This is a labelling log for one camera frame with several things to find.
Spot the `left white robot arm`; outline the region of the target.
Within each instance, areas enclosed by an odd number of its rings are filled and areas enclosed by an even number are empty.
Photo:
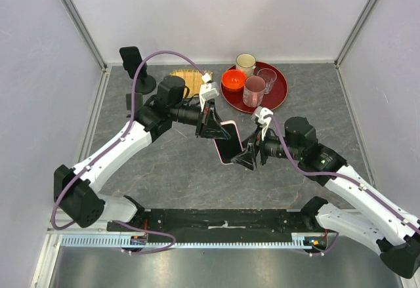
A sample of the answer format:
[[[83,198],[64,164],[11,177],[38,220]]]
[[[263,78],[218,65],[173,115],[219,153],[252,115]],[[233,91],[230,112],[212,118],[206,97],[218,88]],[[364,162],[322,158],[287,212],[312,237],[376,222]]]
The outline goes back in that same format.
[[[54,207],[62,209],[72,224],[81,228],[97,220],[120,220],[130,231],[144,224],[142,207],[128,196],[105,197],[99,193],[108,179],[130,158],[155,142],[174,122],[192,125],[202,138],[228,140],[230,135],[216,113],[217,83],[203,76],[199,103],[191,105],[184,98],[185,82],[167,76],[157,86],[156,94],[143,102],[135,97],[135,110],[130,120],[109,142],[73,167],[59,166],[53,176]]]

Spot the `black smartphone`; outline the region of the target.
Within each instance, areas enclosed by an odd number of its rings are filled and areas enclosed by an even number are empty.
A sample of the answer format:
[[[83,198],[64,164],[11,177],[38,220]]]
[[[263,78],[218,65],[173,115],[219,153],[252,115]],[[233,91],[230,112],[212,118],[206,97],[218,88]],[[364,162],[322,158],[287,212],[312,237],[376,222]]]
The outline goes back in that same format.
[[[123,67],[131,79],[134,78],[136,70],[142,62],[140,51],[137,47],[121,47],[119,54],[123,61]]]

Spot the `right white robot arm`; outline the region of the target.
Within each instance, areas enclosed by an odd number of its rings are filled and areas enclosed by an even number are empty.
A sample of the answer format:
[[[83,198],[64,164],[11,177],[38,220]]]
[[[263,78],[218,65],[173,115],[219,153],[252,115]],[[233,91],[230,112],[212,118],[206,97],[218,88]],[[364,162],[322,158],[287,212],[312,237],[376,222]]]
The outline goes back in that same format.
[[[286,158],[298,173],[337,194],[358,216],[343,213],[315,197],[300,216],[305,230],[332,230],[368,247],[395,274],[411,279],[419,269],[419,217],[394,204],[364,180],[345,158],[318,142],[315,128],[305,117],[290,117],[280,130],[272,114],[255,118],[257,130],[245,141],[246,149],[232,159],[255,169],[256,158]]]

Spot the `black round-base phone stand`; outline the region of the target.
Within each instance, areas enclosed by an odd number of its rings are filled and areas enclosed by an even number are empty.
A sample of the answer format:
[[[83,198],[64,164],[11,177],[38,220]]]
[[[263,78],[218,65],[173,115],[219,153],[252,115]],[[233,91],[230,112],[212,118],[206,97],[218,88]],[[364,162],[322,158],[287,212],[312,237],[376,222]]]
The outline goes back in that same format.
[[[136,83],[135,92],[141,94],[150,94],[156,87],[156,80],[154,77],[148,74],[147,64],[143,65]]]

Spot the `pink-cased smartphone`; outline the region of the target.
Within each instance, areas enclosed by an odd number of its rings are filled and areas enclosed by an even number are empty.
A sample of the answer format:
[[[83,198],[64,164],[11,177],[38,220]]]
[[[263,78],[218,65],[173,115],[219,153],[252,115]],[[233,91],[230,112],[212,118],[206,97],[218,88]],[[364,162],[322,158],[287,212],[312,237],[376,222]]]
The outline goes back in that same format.
[[[214,139],[213,142],[219,155],[220,162],[223,165],[230,165],[233,164],[232,159],[243,152],[243,146],[238,126],[235,121],[223,121],[221,125],[230,135],[230,139]]]

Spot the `black folding phone stand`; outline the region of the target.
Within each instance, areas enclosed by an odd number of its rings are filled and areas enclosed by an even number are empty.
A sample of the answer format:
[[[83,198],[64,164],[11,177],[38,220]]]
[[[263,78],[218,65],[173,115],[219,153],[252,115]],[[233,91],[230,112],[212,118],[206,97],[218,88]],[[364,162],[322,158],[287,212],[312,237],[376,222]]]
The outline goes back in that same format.
[[[134,100],[132,100],[132,94],[127,93],[125,95],[126,109],[129,111],[127,118],[131,118],[133,115],[137,118],[138,111],[143,107],[143,95],[141,93],[135,93]]]

